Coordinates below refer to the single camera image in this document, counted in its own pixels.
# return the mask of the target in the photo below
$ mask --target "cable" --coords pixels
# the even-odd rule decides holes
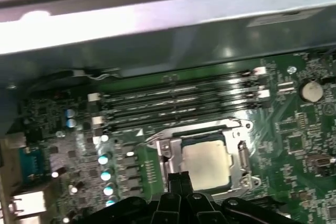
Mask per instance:
[[[87,77],[90,80],[101,81],[108,77],[114,79],[121,79],[121,77],[115,73],[108,73],[108,70],[85,70],[85,69],[72,69],[64,70],[57,73],[52,73],[46,76],[39,77],[29,84],[29,87],[24,91],[24,98],[34,92],[38,87],[48,84],[52,81],[61,80],[65,78],[74,77]]]

